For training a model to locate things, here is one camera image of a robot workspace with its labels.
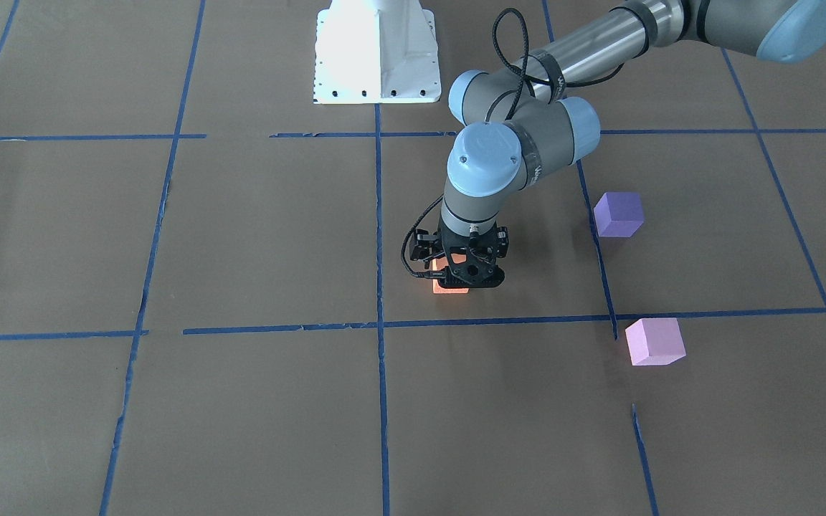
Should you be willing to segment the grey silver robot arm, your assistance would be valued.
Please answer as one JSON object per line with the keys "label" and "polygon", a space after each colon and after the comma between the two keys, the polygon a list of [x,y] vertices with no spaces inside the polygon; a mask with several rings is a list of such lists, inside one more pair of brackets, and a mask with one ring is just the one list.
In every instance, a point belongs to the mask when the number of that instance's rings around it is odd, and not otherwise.
{"label": "grey silver robot arm", "polygon": [[498,287],[509,246],[496,222],[505,200],[599,146],[599,115],[567,90],[601,84],[680,40],[801,62],[826,44],[826,1],[624,1],[545,47],[524,43],[519,63],[462,73],[448,95],[463,128],[435,202],[438,229],[411,226],[401,245],[407,273],[446,290]]}

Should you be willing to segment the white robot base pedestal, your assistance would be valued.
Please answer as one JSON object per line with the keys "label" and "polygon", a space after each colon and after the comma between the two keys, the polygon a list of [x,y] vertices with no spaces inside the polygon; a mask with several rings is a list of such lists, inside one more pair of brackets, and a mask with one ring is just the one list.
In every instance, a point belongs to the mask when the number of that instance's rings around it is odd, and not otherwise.
{"label": "white robot base pedestal", "polygon": [[435,16],[419,1],[332,1],[315,29],[315,104],[440,100]]}

